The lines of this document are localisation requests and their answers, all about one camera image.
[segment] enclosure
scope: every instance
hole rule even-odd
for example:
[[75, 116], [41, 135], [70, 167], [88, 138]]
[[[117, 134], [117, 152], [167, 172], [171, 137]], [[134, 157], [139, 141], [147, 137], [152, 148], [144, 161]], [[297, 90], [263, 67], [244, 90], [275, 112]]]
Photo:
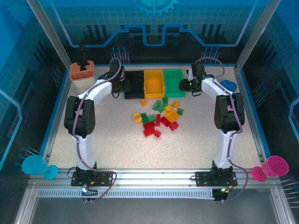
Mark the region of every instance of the enclosure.
[[[281, 223], [299, 222], [299, 2], [297, 0], [1, 0], [1, 223]], [[79, 47], [88, 49], [94, 81], [118, 58], [131, 89], [95, 107], [91, 136], [97, 166], [118, 174], [98, 202], [85, 204], [67, 176], [75, 144], [64, 127], [67, 98], [81, 90], [70, 75]], [[238, 186], [224, 204], [213, 187], [190, 179], [216, 155], [215, 102], [177, 89], [202, 59], [207, 74], [243, 95], [245, 124], [233, 161]], [[168, 97], [184, 112], [178, 128], [144, 137], [135, 112]], [[140, 101], [146, 98], [147, 105]], [[21, 165], [38, 154], [59, 167], [51, 181]], [[289, 173], [257, 182], [251, 169], [271, 155]]]

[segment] white speckled table surface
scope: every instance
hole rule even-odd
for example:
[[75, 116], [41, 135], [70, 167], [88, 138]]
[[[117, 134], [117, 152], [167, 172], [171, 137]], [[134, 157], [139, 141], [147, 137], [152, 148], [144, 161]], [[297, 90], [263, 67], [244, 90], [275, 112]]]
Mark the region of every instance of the white speckled table surface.
[[[141, 67], [126, 66], [125, 70], [183, 69], [187, 66]], [[108, 67], [96, 67], [96, 77], [108, 71]], [[206, 67], [207, 74], [218, 76], [221, 67]], [[233, 67], [226, 67], [224, 79], [236, 83]], [[69, 96], [78, 95], [72, 84]], [[136, 124], [132, 115], [135, 112], [147, 115], [158, 114], [152, 110], [157, 98], [147, 99], [145, 107], [141, 99], [124, 99], [123, 93], [114, 99], [112, 95], [103, 98], [96, 107], [96, 127], [92, 133], [93, 149], [98, 167], [102, 168], [210, 168], [217, 149], [218, 129], [214, 124], [215, 102], [206, 94], [198, 97], [186, 93], [184, 98], [169, 98], [180, 102], [184, 114], [177, 120], [178, 129], [174, 132], [161, 124], [156, 127], [160, 138], [143, 135], [143, 126]], [[64, 128], [64, 112], [60, 121], [49, 164], [60, 168], [70, 168], [77, 164], [75, 145]], [[235, 142], [233, 155], [235, 164], [245, 168], [259, 166], [259, 158], [246, 117], [243, 133]]]

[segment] storage bin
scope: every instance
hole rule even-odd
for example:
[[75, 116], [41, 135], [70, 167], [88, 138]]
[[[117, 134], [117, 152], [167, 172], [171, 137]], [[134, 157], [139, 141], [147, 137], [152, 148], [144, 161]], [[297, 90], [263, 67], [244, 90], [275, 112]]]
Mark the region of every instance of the storage bin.
[[86, 70], [80, 71], [80, 65], [73, 63], [70, 66], [70, 79], [76, 86], [79, 93], [84, 93], [91, 86], [95, 84], [97, 79], [94, 76], [94, 63], [93, 61], [87, 61], [89, 65], [86, 65]]
[[163, 70], [144, 71], [144, 96], [145, 98], [163, 98], [165, 96]]
[[184, 97], [185, 92], [179, 90], [179, 82], [183, 80], [184, 75], [181, 69], [165, 69], [165, 97]]

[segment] blue object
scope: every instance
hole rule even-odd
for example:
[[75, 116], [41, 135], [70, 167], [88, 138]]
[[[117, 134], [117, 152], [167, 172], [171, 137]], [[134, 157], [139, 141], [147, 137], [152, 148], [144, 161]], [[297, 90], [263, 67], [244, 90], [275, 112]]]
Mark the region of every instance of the blue object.
[[50, 165], [48, 167], [48, 170], [43, 174], [43, 177], [46, 179], [46, 180], [53, 180], [55, 179], [55, 177], [57, 177], [58, 175], [58, 167], [55, 166], [55, 165]]
[[227, 90], [231, 91], [231, 92], [236, 92], [237, 90], [237, 84], [229, 81], [229, 80], [223, 80], [222, 82], [220, 82], [220, 84], [226, 88]]
[[53, 180], [58, 175], [58, 167], [48, 166], [39, 155], [31, 155], [22, 163], [22, 171], [28, 175], [43, 175], [46, 180]]

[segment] glass panel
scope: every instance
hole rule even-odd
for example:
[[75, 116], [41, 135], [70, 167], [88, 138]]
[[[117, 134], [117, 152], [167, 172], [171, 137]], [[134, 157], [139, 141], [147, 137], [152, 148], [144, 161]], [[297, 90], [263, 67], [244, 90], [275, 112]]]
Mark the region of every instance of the glass panel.
[[[290, 184], [286, 188], [299, 182], [298, 10], [298, 1], [281, 1], [243, 68], [269, 155], [279, 155], [289, 163], [290, 173], [283, 178], [295, 177], [295, 181], [284, 182]], [[289, 201], [298, 202], [296, 196], [299, 193]]]
[[1, 223], [13, 223], [28, 181], [21, 164], [41, 149], [65, 68], [25, 0], [0, 6]]
[[95, 63], [108, 63], [114, 55], [124, 63], [190, 63], [201, 56], [235, 63], [267, 3], [41, 1], [71, 60], [84, 44]]

